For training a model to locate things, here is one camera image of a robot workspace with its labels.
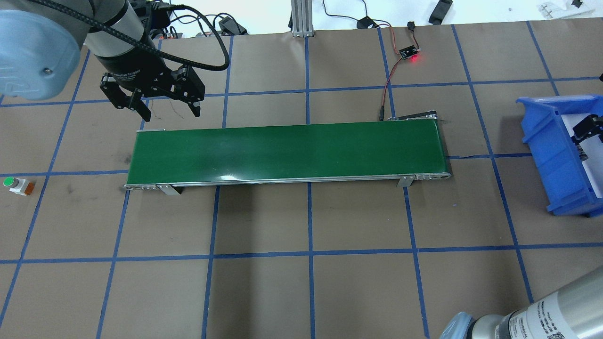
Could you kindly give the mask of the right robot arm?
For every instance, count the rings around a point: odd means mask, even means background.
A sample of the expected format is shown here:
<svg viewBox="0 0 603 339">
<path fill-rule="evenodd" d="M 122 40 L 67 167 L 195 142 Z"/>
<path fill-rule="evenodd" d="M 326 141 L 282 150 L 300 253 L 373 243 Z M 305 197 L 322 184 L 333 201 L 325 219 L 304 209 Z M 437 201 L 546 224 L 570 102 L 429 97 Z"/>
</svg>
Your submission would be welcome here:
<svg viewBox="0 0 603 339">
<path fill-rule="evenodd" d="M 443 339 L 602 337 L 602 114 L 557 114 L 526 131 L 532 160 L 503 160 L 530 305 L 455 315 Z"/>
</svg>

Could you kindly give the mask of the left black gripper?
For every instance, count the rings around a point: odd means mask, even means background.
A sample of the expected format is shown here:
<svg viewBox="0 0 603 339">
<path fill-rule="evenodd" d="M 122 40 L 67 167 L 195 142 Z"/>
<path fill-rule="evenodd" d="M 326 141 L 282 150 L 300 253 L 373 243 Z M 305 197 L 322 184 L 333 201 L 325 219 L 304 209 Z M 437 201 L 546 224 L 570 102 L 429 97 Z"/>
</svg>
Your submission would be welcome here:
<svg viewBox="0 0 603 339">
<path fill-rule="evenodd" d="M 163 58 L 140 48 L 118 56 L 97 56 L 97 60 L 107 70 L 99 87 L 116 109 L 136 111 L 150 122 L 151 110 L 142 99 L 164 95 L 187 103 L 194 117 L 200 117 L 205 85 L 193 67 L 170 69 Z M 126 95 L 122 89 L 132 94 Z"/>
</svg>

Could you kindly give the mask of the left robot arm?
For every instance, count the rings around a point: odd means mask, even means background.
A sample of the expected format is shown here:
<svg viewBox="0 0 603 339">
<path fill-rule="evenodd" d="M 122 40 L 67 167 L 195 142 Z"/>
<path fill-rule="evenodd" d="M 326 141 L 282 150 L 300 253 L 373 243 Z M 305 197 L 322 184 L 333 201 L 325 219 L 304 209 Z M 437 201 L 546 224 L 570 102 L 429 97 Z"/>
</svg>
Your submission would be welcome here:
<svg viewBox="0 0 603 339">
<path fill-rule="evenodd" d="M 172 70 L 127 0 L 3 0 L 1 94 L 56 97 L 83 46 L 105 67 L 100 90 L 116 109 L 151 119 L 145 98 L 168 97 L 201 114 L 205 86 L 189 65 Z"/>
</svg>

